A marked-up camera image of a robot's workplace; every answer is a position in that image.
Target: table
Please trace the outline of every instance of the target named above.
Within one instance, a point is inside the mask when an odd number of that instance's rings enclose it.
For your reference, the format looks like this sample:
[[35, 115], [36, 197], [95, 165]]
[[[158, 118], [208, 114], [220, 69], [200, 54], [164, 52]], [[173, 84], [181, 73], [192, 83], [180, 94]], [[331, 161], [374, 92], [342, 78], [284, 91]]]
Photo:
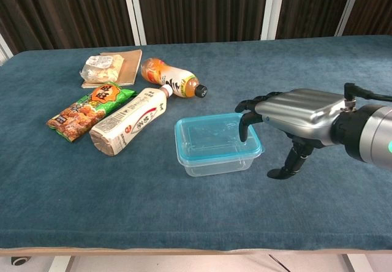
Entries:
[[[138, 48], [26, 51], [0, 67], [0, 248], [392, 248], [392, 173], [343, 146], [316, 150], [293, 178], [269, 179], [291, 141], [258, 124], [266, 152], [249, 170], [192, 178], [174, 139], [177, 120], [233, 112], [270, 91], [342, 93], [353, 81], [392, 94], [392, 36], [144, 46], [142, 60], [193, 71], [208, 95], [171, 97], [115, 157], [88, 134], [69, 143], [45, 125], [91, 91], [78, 74], [89, 56]], [[152, 86], [139, 75], [130, 88]]]

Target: snack bag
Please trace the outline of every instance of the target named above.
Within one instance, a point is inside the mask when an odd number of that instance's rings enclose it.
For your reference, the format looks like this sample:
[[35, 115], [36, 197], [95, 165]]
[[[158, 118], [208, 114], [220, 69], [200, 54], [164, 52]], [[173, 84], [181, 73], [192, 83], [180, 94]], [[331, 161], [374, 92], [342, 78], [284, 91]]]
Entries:
[[72, 142], [136, 94], [133, 90], [121, 89], [116, 83], [105, 83], [54, 116], [47, 125]]
[[124, 58], [120, 55], [90, 56], [80, 75], [90, 83], [117, 81], [123, 62]]

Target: rice cracker bag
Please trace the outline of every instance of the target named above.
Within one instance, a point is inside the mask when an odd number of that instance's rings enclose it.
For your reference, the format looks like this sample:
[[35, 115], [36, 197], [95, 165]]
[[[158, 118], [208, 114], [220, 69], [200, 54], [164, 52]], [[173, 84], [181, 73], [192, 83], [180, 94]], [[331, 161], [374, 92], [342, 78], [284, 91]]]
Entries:
[[106, 82], [54, 116], [47, 125], [72, 142], [136, 94], [133, 90], [121, 89], [116, 83]]

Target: plastic food container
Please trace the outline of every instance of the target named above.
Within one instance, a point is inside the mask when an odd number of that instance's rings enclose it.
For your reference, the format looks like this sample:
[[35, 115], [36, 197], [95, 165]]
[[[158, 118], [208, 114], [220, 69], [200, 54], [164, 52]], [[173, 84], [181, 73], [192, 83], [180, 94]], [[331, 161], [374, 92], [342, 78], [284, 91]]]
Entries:
[[178, 161], [190, 176], [206, 176], [248, 169], [264, 152], [252, 126], [241, 142], [238, 126], [242, 114], [184, 118], [175, 126]]

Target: curtain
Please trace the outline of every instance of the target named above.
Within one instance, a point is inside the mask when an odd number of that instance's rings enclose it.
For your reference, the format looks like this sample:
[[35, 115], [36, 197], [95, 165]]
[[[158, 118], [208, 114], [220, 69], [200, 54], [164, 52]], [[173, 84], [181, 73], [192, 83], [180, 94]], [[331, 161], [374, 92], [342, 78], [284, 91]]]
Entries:
[[343, 35], [392, 35], [392, 0], [355, 0]]
[[148, 44], [258, 40], [265, 0], [140, 0]]
[[282, 0], [277, 39], [334, 36], [347, 0]]
[[133, 45], [126, 0], [0, 0], [12, 50]]

